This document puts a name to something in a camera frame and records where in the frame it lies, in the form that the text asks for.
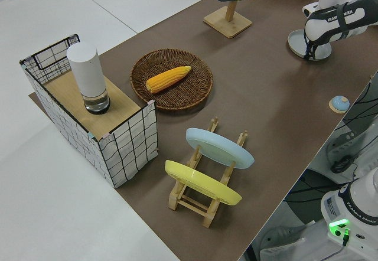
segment small round dish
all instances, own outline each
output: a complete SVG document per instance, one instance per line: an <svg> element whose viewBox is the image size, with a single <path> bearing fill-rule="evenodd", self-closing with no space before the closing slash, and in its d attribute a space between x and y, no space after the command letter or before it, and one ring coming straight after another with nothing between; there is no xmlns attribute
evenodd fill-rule
<svg viewBox="0 0 378 261"><path fill-rule="evenodd" d="M228 167L235 162L235 168L249 168L255 162L254 157L243 147L216 133L189 128L186 139L193 149L199 146L201 154Z"/></svg>
<svg viewBox="0 0 378 261"><path fill-rule="evenodd" d="M242 196L230 187L186 165L167 160L165 171L175 180L227 205L236 205L242 199Z"/></svg>
<svg viewBox="0 0 378 261"><path fill-rule="evenodd" d="M306 42L305 42L305 36L304 36L304 30L296 30L294 32L291 32L288 37L288 44L290 50L296 54L299 57L304 58L306 54ZM315 51L315 59L310 57L309 60L312 61L319 61L322 59L327 58L331 55L332 48L331 45L323 44L319 45L317 47L317 50Z"/></svg>
<svg viewBox="0 0 378 261"><path fill-rule="evenodd" d="M159 93L152 94L147 90L149 78L179 66L191 66L192 69L179 82ZM204 103L213 87L213 74L207 64L194 54L166 48L139 59L131 70L130 82L142 100L154 100L158 109L187 110Z"/></svg>

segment brown table mat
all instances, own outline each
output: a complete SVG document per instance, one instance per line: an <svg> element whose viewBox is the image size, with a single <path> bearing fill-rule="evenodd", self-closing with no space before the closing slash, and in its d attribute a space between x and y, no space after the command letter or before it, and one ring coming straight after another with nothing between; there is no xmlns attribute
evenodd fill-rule
<svg viewBox="0 0 378 261"><path fill-rule="evenodd" d="M117 189L181 260L237 260L342 119L329 100L340 94L353 103L375 73L378 61L370 52L378 49L376 28L332 43L332 55L323 61L307 62L289 50L289 33L306 21L302 7L315 1L243 0L236 11L253 24L230 40L203 22L225 4L202 0L100 56L105 75L139 104L129 73L151 51L189 51L213 72L203 109L157 113L158 157ZM220 121L217 133L226 138L236 141L249 131L245 148L256 162L234 170L229 186L243 199L221 205L206 229L195 212L168 208L174 180L164 162L186 163L193 151L186 129L205 129L214 116ZM198 170L220 178L224 168L203 158Z"/></svg>

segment round woven tray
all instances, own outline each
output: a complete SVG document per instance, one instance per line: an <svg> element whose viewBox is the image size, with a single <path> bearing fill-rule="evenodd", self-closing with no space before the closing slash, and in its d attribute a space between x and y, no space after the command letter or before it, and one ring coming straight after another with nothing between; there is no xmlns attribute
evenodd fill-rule
<svg viewBox="0 0 378 261"><path fill-rule="evenodd" d="M152 94L147 90L149 78L178 66L191 66L192 69L182 80L159 93ZM167 48L139 59L131 70L130 81L135 93L145 102L155 100L159 109L185 110L207 98L213 87L213 74L194 54Z"/></svg>

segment wooden plate stand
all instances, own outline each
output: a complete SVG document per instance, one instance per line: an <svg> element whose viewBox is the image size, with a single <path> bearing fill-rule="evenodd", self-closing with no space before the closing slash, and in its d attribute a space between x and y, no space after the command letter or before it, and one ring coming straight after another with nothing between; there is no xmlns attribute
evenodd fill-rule
<svg viewBox="0 0 378 261"><path fill-rule="evenodd" d="M208 127L207 130L210 131L210 132L214 132L217 125L218 125L218 119L214 118L214 119L211 120L211 124L210 124L210 126ZM237 140L237 144L239 146L243 146L247 136L248 136L248 134L247 134L247 131L245 130L244 132L242 132L240 134L240 136ZM197 147L195 149L194 153L192 154L190 160L187 162L186 166L188 166L192 169L197 168L197 165L200 162L200 159L202 157L202 154L199 152L199 150L200 150L200 147ZM230 180L231 174L234 170L235 164L236 164L235 162L232 162L231 166L226 167L226 169L224 170L224 173L223 173L222 178L220 180L220 182L223 183L224 185L227 185L229 183L229 180ZM176 184L175 184L175 186L172 189L171 194L170 194L168 207L172 210L176 210L177 205L181 204L181 205L189 208L190 210L192 210L192 211L196 212L197 214L200 214L201 216L203 216L204 219L203 219L202 225L204 227L209 228L211 222L213 221L213 219L214 219L214 217L217 213L217 210L218 210L218 207L219 207L219 204L220 204L220 200L219 199L212 199L210 205L205 206L202 203L199 203L198 201L186 196L184 194L186 188L187 188L187 186L185 184L176 180Z"/></svg>
<svg viewBox="0 0 378 261"><path fill-rule="evenodd" d="M213 27L227 38L233 38L252 24L251 20L235 12L237 1L230 1L224 6L204 18L204 22Z"/></svg>

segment wire grid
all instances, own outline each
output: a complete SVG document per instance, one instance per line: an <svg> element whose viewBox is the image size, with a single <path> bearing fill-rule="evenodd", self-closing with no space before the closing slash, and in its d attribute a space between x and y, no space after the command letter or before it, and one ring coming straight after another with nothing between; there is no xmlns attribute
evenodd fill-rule
<svg viewBox="0 0 378 261"><path fill-rule="evenodd" d="M113 187L119 187L158 155L155 102L148 103L117 128L109 131L107 137L97 141L43 86L47 81L70 70L66 51L70 45L78 41L79 37L73 35L21 60L20 64L46 113L60 133L108 183Z"/></svg>
<svg viewBox="0 0 378 261"><path fill-rule="evenodd" d="M71 35L29 56L25 60L21 60L20 64L24 64L29 73L39 83L44 84L71 69L67 59L67 49L79 41L78 35Z"/></svg>
<svg viewBox="0 0 378 261"><path fill-rule="evenodd" d="M115 187L133 178L158 155L155 103L134 114L99 145Z"/></svg>

